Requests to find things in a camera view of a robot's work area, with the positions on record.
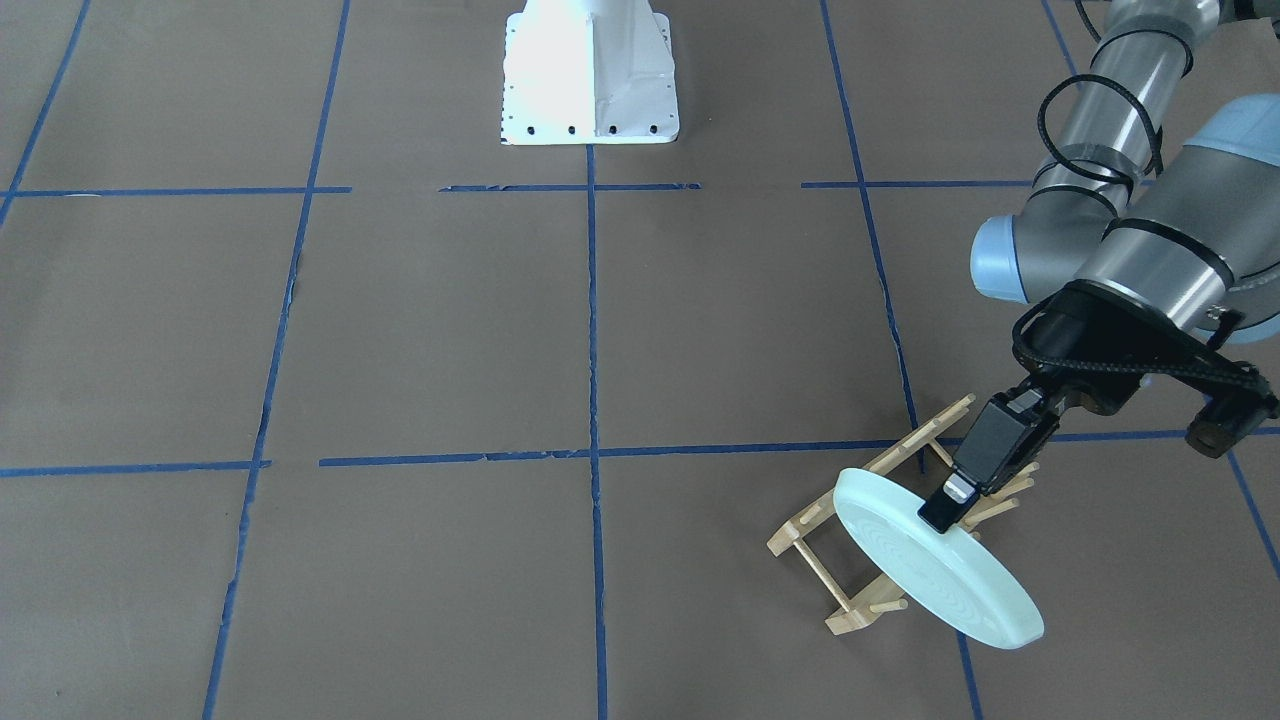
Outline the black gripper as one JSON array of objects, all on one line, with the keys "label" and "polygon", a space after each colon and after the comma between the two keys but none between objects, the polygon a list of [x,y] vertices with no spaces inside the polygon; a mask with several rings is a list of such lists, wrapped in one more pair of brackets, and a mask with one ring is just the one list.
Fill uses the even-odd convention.
[{"label": "black gripper", "polygon": [[947,533],[977,503],[1032,462],[1073,407],[1111,416],[1146,375],[1196,389],[1226,384],[1226,363],[1164,314],[1092,282],[1070,282],[1012,328],[1012,354],[1027,378],[995,395],[954,455],[954,473],[918,509]]}]

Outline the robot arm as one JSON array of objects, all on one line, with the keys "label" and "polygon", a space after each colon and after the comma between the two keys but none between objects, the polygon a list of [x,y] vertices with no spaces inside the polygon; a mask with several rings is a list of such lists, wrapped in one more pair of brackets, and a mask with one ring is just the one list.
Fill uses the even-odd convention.
[{"label": "robot arm", "polygon": [[1011,340],[1027,378],[982,409],[920,506],[934,532],[1029,465],[1068,410],[1112,416],[1146,377],[1204,397],[1187,443],[1207,457],[1277,416],[1263,374],[1221,354],[1277,333],[1277,95],[1228,102],[1162,156],[1197,50],[1263,19],[1275,1],[1114,1],[1088,70],[1044,96],[1032,193],[988,219],[970,255],[980,293],[1027,305]]}]

